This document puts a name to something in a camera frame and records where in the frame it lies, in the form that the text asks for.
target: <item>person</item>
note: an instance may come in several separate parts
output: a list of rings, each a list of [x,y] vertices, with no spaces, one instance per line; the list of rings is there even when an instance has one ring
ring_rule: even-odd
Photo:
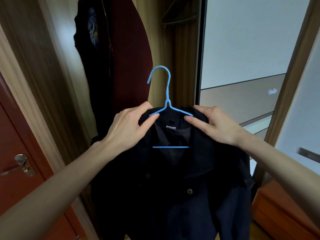
[[[120,153],[144,137],[159,114],[138,125],[150,103],[125,109],[114,117],[107,136],[56,173],[0,217],[0,239],[39,239],[63,214],[94,176]],[[195,105],[209,123],[191,116],[185,120],[213,140],[237,146],[254,158],[320,227],[320,176],[247,132],[218,107]]]

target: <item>person's left arm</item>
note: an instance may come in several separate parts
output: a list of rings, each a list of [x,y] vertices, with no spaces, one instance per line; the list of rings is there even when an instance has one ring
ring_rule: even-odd
[[[144,137],[159,114],[141,126],[138,121],[150,103],[125,109],[114,117],[107,136],[53,175],[0,217],[0,239],[40,239],[98,172]]]

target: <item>hand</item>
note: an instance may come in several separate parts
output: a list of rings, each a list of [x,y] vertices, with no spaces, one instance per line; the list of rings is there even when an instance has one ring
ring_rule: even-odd
[[[108,134],[101,142],[110,144],[112,150],[115,150],[117,154],[132,148],[144,137],[159,117],[159,114],[154,114],[147,118],[142,125],[138,125],[141,115],[152,108],[149,102],[144,102],[138,107],[128,108],[116,114]]]
[[[247,132],[218,107],[195,105],[194,108],[203,113],[209,119],[209,123],[205,123],[192,116],[185,116],[185,120],[202,130],[215,141],[238,146],[242,134]]]

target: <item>blue hanger bar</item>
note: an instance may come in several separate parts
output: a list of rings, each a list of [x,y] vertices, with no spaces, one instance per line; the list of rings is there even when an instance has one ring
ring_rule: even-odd
[[[171,74],[170,74],[170,71],[168,70],[168,68],[166,68],[165,66],[162,66],[162,65],[158,65],[158,66],[156,66],[155,68],[153,68],[152,71],[150,72],[150,75],[149,75],[149,79],[148,79],[148,81],[147,81],[147,84],[149,84],[150,81],[151,81],[152,73],[153,73],[156,69],[158,69],[158,68],[163,68],[163,69],[165,69],[165,70],[167,71],[168,75],[169,75],[168,82],[167,82],[167,88],[166,88],[166,91],[165,91],[166,100],[165,100],[165,105],[164,105],[164,107],[163,107],[162,109],[159,109],[157,112],[154,112],[154,113],[150,114],[149,116],[155,115],[155,114],[160,113],[161,111],[164,111],[164,110],[167,108],[167,104],[168,104],[168,103],[169,103],[169,107],[170,107],[171,109],[176,110],[176,111],[179,111],[179,112],[182,112],[182,113],[184,113],[184,114],[186,114],[186,115],[189,115],[189,116],[193,116],[193,114],[191,114],[191,113],[188,113],[188,112],[183,111],[183,110],[181,110],[181,109],[177,109],[177,108],[172,107],[171,101],[170,101],[170,98],[169,98],[169,84],[170,84]],[[188,146],[153,146],[153,148],[189,148],[189,147],[188,147]]]

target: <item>person's left hand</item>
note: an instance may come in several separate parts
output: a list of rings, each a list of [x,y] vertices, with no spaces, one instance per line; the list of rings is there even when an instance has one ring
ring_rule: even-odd
[[[144,102],[138,107],[128,108],[116,114],[108,134],[101,142],[110,145],[117,155],[132,148],[144,137],[159,117],[159,114],[154,114],[147,118],[142,125],[138,125],[141,115],[152,108],[149,102]]]

